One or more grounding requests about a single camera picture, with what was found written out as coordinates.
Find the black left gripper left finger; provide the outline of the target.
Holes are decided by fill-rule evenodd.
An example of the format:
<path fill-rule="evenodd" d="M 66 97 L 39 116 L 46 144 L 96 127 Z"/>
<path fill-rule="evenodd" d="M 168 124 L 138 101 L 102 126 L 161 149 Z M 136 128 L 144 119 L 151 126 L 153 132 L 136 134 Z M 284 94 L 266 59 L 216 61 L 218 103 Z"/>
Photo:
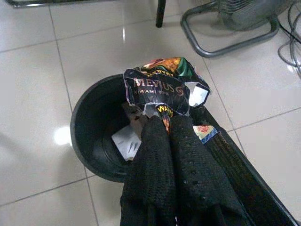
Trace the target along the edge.
<path fill-rule="evenodd" d="M 176 186 L 169 136 L 151 117 L 128 170 L 120 198 L 120 226 L 175 226 Z"/>

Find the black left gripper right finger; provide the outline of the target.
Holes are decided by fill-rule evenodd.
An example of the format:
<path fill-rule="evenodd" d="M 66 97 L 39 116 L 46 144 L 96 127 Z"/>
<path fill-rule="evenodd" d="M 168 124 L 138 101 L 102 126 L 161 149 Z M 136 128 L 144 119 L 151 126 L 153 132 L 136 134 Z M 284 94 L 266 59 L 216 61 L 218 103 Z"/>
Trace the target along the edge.
<path fill-rule="evenodd" d="M 171 119 L 170 143 L 180 226 L 249 226 L 232 185 L 196 136 L 190 117 Z"/>

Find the dark cigarette carton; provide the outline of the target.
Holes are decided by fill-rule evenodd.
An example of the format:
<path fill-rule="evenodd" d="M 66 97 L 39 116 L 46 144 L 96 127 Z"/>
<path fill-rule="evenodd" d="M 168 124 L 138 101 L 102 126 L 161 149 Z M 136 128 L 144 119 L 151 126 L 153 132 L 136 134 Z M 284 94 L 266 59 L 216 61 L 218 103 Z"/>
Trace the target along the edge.
<path fill-rule="evenodd" d="M 145 114 L 188 115 L 191 107 L 207 101 L 211 91 L 184 57 L 159 58 L 126 69 L 123 79 L 128 103 Z"/>

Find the black round rubbish bin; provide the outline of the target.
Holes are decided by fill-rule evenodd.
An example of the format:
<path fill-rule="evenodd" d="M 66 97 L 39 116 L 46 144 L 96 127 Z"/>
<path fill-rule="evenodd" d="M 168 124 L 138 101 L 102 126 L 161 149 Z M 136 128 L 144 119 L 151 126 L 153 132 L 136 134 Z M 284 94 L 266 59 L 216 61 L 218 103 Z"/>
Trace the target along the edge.
<path fill-rule="evenodd" d="M 123 159 L 111 136 L 130 125 L 142 141 L 143 127 L 153 116 L 162 120 L 169 136 L 174 116 L 145 114 L 140 107 L 128 103 L 123 74 L 105 78 L 91 86 L 74 108 L 70 125 L 72 146 L 91 172 L 123 183 L 133 160 Z"/>

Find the white packaging insert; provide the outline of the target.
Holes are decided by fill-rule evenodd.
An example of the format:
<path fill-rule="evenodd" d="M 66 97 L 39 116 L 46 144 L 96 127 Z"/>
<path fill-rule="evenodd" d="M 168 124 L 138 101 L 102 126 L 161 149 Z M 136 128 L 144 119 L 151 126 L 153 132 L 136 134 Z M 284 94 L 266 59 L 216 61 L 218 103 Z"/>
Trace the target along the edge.
<path fill-rule="evenodd" d="M 141 140 L 134 129 L 127 125 L 111 136 L 119 153 L 125 161 L 132 161 L 141 145 Z"/>

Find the black slanted desk leg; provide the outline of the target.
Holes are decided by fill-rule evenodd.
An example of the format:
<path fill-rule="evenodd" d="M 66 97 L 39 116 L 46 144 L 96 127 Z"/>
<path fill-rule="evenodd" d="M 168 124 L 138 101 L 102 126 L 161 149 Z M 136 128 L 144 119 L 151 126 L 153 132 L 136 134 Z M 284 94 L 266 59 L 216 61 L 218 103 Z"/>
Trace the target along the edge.
<path fill-rule="evenodd" d="M 158 0 L 157 13 L 156 13 L 157 28 L 161 28 L 163 25 L 165 7 L 166 7 L 166 0 Z"/>

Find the grey metal floor fan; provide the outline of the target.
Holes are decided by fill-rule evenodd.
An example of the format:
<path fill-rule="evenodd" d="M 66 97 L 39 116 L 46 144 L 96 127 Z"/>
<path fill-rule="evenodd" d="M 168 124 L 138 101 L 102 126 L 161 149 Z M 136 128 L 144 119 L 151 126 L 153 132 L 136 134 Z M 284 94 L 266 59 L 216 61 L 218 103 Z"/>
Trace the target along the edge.
<path fill-rule="evenodd" d="M 212 0 L 207 4 L 187 10 L 181 18 L 181 27 L 197 54 L 206 58 L 218 57 L 274 37 L 280 27 L 278 15 L 281 14 L 282 7 L 285 4 L 286 0 Z M 222 22 L 230 30 L 248 31 L 269 23 L 270 31 L 213 52 L 206 51 L 198 44 L 190 29 L 189 17 L 215 11 L 219 13 Z"/>

